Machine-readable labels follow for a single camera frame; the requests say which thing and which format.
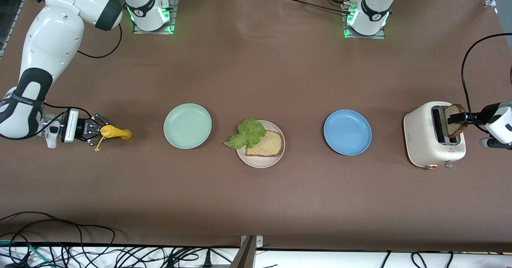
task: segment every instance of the slice of bread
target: slice of bread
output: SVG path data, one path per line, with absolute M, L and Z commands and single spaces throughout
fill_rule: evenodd
M 283 139 L 279 133 L 267 130 L 260 142 L 253 148 L 247 148 L 245 155 L 259 157 L 278 157 L 283 151 Z
M 453 114 L 465 113 L 466 109 L 461 104 L 453 104 L 452 106 L 444 108 L 444 120 L 446 121 L 446 129 L 448 130 L 448 137 L 453 139 L 459 136 L 466 128 L 467 124 L 448 124 L 448 118 Z

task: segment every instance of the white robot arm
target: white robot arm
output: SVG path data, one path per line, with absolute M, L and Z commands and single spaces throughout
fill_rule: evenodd
M 386 24 L 394 0 L 350 0 L 352 17 L 347 21 L 357 33 L 365 36 L 376 34 Z
M 61 131 L 63 142 L 73 142 L 75 138 L 88 140 L 82 137 L 88 132 L 76 109 L 68 111 L 66 117 L 55 118 L 56 115 L 45 113 L 46 94 L 77 53 L 84 22 L 111 30 L 121 20 L 122 5 L 119 0 L 44 1 L 46 6 L 32 22 L 25 38 L 18 85 L 0 102 L 0 135 L 17 140 L 38 134 L 45 136 L 48 146 L 54 148 Z M 169 20 L 162 13 L 166 0 L 125 1 L 134 22 L 143 30 L 158 29 Z

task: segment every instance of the table surface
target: table surface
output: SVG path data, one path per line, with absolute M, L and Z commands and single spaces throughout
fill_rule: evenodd
M 27 0 L 20 13 L 0 61 L 5 91 L 16 85 L 41 7 Z M 465 104 L 462 58 L 501 32 L 496 13 L 480 0 L 396 0 L 393 10 L 385 40 L 345 39 L 337 13 L 289 0 L 183 0 L 174 35 L 131 34 L 124 15 L 119 49 L 100 60 L 77 54 L 46 100 L 99 112 L 133 138 L 100 152 L 1 139 L 2 216 L 44 211 L 119 228 L 115 242 L 132 244 L 236 245 L 239 235 L 262 234 L 270 248 L 510 250 L 510 151 L 482 148 L 485 135 L 470 127 L 454 168 L 425 171 L 408 161 L 402 131 L 404 115 L 426 102 Z M 104 54 L 118 33 L 86 24 L 80 50 Z M 472 51 L 475 110 L 510 98 L 511 64 L 503 38 Z M 210 137 L 192 150 L 163 135 L 166 115 L 184 103 L 212 116 Z M 361 155 L 338 155 L 323 138 L 339 109 L 372 127 Z M 286 137 L 271 168 L 251 168 L 223 145 L 247 117 Z M 33 219 L 2 223 L 0 232 Z M 78 241 L 62 226 L 33 230 L 32 239 Z M 86 241 L 107 239 L 98 232 Z

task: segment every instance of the lettuce leaf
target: lettuce leaf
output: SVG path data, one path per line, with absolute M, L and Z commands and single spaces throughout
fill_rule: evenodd
M 231 149 L 240 149 L 245 145 L 253 148 L 266 133 L 265 127 L 258 120 L 247 118 L 238 124 L 238 134 L 231 136 L 224 144 Z

